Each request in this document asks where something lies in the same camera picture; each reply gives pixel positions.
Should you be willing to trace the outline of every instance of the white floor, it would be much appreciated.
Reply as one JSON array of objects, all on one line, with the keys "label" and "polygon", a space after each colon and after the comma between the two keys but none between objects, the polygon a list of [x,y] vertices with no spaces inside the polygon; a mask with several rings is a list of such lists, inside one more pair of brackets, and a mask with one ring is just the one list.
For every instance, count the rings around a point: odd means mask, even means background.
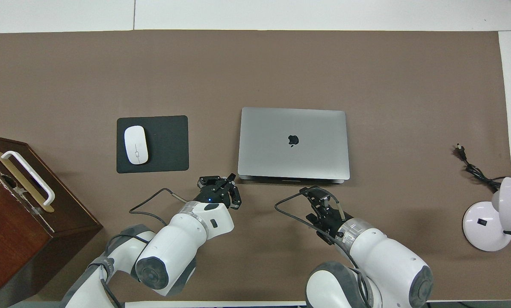
[{"label": "white floor", "polygon": [[0,33],[134,29],[500,31],[511,153],[511,0],[0,0]]}]

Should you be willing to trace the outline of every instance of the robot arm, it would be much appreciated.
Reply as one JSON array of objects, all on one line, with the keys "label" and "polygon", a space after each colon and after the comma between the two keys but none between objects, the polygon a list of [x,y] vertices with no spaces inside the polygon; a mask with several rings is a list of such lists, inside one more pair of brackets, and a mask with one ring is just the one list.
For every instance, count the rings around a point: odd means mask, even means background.
[{"label": "robot arm", "polygon": [[198,248],[234,228],[228,208],[238,209],[242,203],[234,177],[201,177],[199,195],[187,201],[157,234],[137,225],[115,236],[67,292],[60,307],[120,306],[106,285],[116,271],[130,274],[162,296],[181,292],[194,273]]},{"label": "robot arm", "polygon": [[433,277],[418,255],[362,219],[333,209],[331,199],[339,201],[328,191],[303,188],[298,195],[304,195],[314,210],[306,218],[316,234],[355,266],[323,263],[317,267],[306,285],[308,306],[419,308],[426,302]]}]

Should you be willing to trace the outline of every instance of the apple logo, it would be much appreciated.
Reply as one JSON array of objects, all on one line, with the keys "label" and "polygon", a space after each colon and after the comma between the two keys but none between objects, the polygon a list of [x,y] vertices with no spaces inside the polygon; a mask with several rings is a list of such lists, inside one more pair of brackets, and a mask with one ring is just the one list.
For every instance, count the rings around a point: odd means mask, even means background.
[{"label": "apple logo", "polygon": [[290,148],[293,148],[293,146],[299,143],[299,138],[296,135],[290,135],[288,139],[290,140],[288,144],[291,144]]}]

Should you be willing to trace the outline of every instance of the lamp base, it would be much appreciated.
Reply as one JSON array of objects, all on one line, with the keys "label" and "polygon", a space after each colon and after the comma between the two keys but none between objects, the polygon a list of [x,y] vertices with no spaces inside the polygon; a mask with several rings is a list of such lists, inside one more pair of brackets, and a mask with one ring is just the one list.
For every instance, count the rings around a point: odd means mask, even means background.
[{"label": "lamp base", "polygon": [[489,201],[478,202],[468,208],[462,227],[468,242],[486,252],[501,250],[511,240],[511,235],[503,233],[499,214]]}]

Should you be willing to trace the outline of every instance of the white handle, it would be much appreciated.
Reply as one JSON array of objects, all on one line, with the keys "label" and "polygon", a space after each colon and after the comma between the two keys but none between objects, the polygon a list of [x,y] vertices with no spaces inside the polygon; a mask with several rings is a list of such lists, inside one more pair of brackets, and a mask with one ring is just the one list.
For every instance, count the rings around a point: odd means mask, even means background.
[{"label": "white handle", "polygon": [[29,163],[25,161],[25,159],[20,155],[20,153],[14,151],[7,151],[1,156],[1,158],[6,160],[11,155],[18,160],[18,162],[23,166],[23,168],[25,168],[25,170],[27,170],[27,172],[31,174],[31,177],[33,177],[35,181],[37,181],[37,183],[42,187],[42,189],[44,189],[44,191],[48,193],[48,198],[46,198],[46,201],[44,201],[44,205],[49,205],[50,203],[52,203],[52,201],[54,201],[54,198],[56,197],[56,195],[54,195],[54,191],[48,186],[48,184],[46,184],[46,182],[41,178],[41,176],[35,170],[33,170],[31,166],[29,166]]}]

